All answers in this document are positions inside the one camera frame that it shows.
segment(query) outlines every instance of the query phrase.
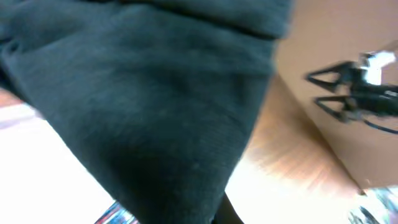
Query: cloth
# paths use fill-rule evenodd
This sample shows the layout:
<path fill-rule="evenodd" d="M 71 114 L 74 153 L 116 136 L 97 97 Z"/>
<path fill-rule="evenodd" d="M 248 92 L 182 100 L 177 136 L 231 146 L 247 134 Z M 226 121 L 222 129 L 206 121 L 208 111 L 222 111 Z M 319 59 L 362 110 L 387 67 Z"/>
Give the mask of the cloth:
<path fill-rule="evenodd" d="M 3 0 L 1 85 L 141 223 L 209 223 L 289 0 Z"/>

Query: wooden floor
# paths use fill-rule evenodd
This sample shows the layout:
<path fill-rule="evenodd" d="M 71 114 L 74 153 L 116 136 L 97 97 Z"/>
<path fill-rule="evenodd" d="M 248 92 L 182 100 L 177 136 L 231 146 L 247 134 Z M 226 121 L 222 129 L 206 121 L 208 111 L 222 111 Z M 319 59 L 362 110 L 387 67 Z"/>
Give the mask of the wooden floor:
<path fill-rule="evenodd" d="M 245 224 L 339 224 L 358 187 L 277 77 L 226 191 Z"/>

